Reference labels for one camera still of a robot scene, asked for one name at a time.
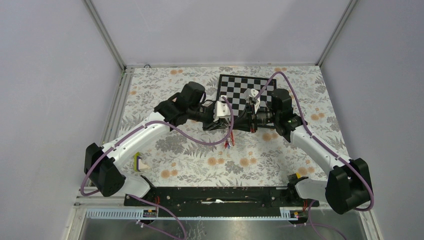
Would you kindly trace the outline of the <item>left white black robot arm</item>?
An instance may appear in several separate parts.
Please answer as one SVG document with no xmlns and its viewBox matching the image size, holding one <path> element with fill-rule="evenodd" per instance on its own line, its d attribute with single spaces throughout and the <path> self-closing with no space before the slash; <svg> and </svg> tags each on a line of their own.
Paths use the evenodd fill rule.
<svg viewBox="0 0 424 240">
<path fill-rule="evenodd" d="M 202 145 L 214 146 L 225 142 L 231 135 L 235 116 L 226 96 L 204 106 L 205 88 L 190 81 L 180 92 L 160 102 L 149 116 L 124 135 L 105 143 L 90 144 L 85 150 L 85 177 L 80 187 L 82 196 L 88 197 L 100 193 L 111 197 L 117 193 L 135 195 L 144 206 L 152 204 L 155 192 L 151 184 L 143 177 L 134 177 L 123 171 L 121 167 L 143 146 L 155 141 L 162 135 L 175 130 L 187 139 Z M 187 120 L 204 124 L 218 124 L 223 120 L 229 122 L 227 134 L 215 142 L 203 142 L 184 133 L 178 128 Z"/>
</svg>

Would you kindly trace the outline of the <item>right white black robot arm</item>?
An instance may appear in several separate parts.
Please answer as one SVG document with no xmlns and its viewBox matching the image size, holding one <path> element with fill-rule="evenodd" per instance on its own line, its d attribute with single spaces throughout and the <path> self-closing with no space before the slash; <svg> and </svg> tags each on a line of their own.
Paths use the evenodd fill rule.
<svg viewBox="0 0 424 240">
<path fill-rule="evenodd" d="M 254 133 L 259 126 L 273 124 L 277 133 L 289 143 L 303 150 L 324 171 L 327 180 L 308 177 L 292 179 L 288 183 L 287 201 L 293 206 L 305 200 L 328 203 L 338 214 L 368 211 L 374 204 L 368 164 L 361 158 L 351 159 L 338 153 L 312 132 L 302 115 L 294 112 L 292 98 L 286 89 L 271 92 L 271 101 L 260 106 L 259 91 L 247 89 L 244 110 L 237 116 L 234 129 Z"/>
</svg>

